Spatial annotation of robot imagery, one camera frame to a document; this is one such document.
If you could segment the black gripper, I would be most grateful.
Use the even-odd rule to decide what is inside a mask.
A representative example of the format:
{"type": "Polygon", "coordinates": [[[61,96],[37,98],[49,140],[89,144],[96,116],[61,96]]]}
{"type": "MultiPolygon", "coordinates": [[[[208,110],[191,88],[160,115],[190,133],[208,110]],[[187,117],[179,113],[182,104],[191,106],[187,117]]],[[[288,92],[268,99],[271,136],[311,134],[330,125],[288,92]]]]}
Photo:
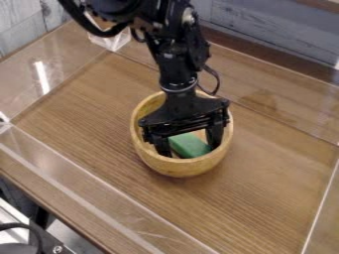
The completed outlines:
{"type": "Polygon", "coordinates": [[[228,99],[200,96],[195,89],[167,93],[160,107],[138,121],[143,140],[154,143],[159,155],[171,158],[168,137],[204,129],[208,145],[216,149],[230,123],[228,107],[228,99]]]}

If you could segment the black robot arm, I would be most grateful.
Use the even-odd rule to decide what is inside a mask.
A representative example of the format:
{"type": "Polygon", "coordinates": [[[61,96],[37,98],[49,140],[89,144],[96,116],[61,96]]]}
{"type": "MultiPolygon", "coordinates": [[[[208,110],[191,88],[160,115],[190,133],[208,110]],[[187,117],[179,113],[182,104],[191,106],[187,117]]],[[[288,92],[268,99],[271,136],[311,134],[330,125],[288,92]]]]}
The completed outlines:
{"type": "Polygon", "coordinates": [[[172,155],[170,138],[204,130],[208,145],[219,147],[230,123],[230,100],[215,91],[204,97],[198,72],[211,71],[207,60],[211,44],[199,24],[191,0],[57,0],[77,24],[101,38],[126,28],[144,43],[159,66],[159,83],[166,100],[159,109],[139,120],[143,140],[158,154],[172,155]]]}

